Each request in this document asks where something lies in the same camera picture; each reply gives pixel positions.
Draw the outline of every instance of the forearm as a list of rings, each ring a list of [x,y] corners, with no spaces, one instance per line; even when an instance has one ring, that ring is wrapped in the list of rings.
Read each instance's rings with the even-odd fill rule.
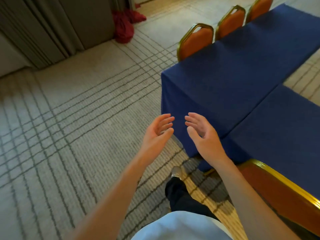
[[[108,239],[117,238],[127,209],[137,189],[145,166],[136,156],[125,168],[118,181],[74,230],[71,239]]]
[[[299,239],[266,205],[227,158],[212,163],[222,178],[249,240]]]

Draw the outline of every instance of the light blue shirt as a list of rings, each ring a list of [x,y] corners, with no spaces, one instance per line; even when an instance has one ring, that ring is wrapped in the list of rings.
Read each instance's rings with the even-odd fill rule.
[[[131,240],[231,240],[216,219],[187,211],[174,211],[146,225]]]

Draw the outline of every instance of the pant leg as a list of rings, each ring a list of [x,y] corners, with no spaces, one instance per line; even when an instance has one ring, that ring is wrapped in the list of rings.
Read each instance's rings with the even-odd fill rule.
[[[178,177],[172,177],[167,182],[165,195],[170,202],[171,211],[187,211],[219,220],[206,205],[191,197],[185,183]]]

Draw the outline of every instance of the sneaker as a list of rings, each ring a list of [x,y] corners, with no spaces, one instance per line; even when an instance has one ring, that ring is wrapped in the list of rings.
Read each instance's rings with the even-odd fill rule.
[[[181,179],[182,176],[182,169],[181,167],[173,167],[171,170],[171,177],[177,177],[179,179]]]

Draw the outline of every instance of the curtain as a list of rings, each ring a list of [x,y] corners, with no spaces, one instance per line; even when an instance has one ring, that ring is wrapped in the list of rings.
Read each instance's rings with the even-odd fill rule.
[[[114,26],[108,0],[0,0],[0,31],[44,68],[111,39]]]

